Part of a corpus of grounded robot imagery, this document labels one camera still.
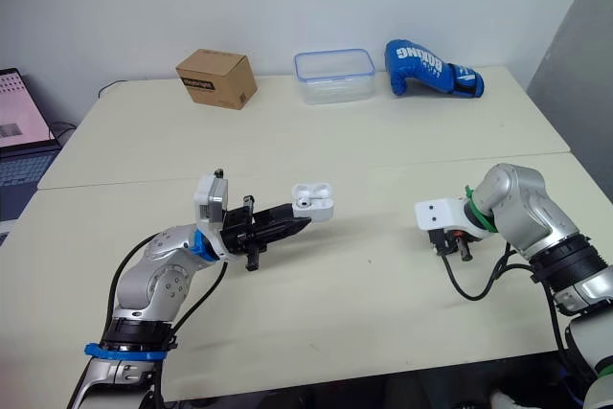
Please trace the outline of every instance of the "boxing glove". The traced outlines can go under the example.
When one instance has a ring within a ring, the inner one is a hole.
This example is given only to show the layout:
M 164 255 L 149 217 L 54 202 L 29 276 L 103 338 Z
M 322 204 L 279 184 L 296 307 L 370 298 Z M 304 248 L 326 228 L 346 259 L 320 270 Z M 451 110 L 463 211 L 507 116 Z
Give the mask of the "boxing glove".
M 484 84 L 479 73 L 468 67 L 444 62 L 429 50 L 409 40 L 392 40 L 385 47 L 385 68 L 392 91 L 407 90 L 407 79 L 417 79 L 435 90 L 467 98 L 479 98 Z

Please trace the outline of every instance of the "transparent plastic container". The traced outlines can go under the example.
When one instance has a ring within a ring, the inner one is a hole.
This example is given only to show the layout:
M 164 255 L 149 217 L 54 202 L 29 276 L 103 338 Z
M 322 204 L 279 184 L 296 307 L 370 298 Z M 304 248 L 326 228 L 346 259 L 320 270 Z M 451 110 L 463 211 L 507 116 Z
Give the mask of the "transparent plastic container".
M 299 53 L 296 78 L 309 104 L 355 101 L 375 92 L 375 67 L 366 50 Z

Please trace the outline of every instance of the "table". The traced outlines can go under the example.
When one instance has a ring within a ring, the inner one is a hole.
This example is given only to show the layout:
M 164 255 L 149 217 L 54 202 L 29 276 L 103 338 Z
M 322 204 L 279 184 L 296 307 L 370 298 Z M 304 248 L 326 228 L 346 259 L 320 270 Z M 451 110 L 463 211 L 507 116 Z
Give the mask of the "table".
M 481 302 L 465 301 L 416 227 L 414 202 L 459 196 L 497 162 L 538 168 L 553 200 L 608 258 L 613 207 L 568 153 L 359 172 L 337 165 L 320 177 L 228 174 L 230 206 L 252 193 L 257 209 L 289 200 L 296 182 L 328 180 L 335 216 L 272 244 L 257 272 L 246 272 L 242 263 L 230 266 L 218 291 L 180 332 L 180 347 L 165 366 L 166 399 L 553 350 L 542 289 L 525 272 L 505 275 Z M 34 196 L 0 248 L 0 393 L 6 407 L 66 403 L 86 362 L 83 345 L 101 335 L 116 265 L 144 236 L 193 221 L 195 185 L 196 179 L 162 180 Z M 472 262 L 452 258 L 466 290 L 481 290 L 503 247 L 496 236 L 472 245 Z M 196 275 L 184 307 L 219 268 Z
M 304 103 L 291 76 L 260 77 L 241 111 L 193 103 L 180 80 L 118 83 L 39 188 L 196 178 L 211 165 L 231 174 L 325 174 L 340 162 L 361 171 L 569 150 L 505 68 L 479 72 L 480 99 L 422 86 L 397 98 L 379 73 L 372 99 L 324 105 Z

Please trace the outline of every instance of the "cardboard box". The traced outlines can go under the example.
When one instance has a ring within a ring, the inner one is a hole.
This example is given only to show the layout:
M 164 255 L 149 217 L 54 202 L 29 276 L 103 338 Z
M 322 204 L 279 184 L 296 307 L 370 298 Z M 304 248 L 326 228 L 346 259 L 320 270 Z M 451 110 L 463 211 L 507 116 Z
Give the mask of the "cardboard box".
M 242 109 L 258 89 L 245 55 L 196 50 L 176 72 L 200 104 Z

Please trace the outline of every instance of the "laptop keyboard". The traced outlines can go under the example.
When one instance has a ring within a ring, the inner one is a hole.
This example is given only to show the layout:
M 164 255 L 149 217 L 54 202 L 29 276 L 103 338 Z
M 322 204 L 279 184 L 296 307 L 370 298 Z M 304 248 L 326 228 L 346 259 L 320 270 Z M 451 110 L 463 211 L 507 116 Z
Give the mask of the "laptop keyboard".
M 52 154 L 0 162 L 0 187 L 38 182 L 53 158 Z

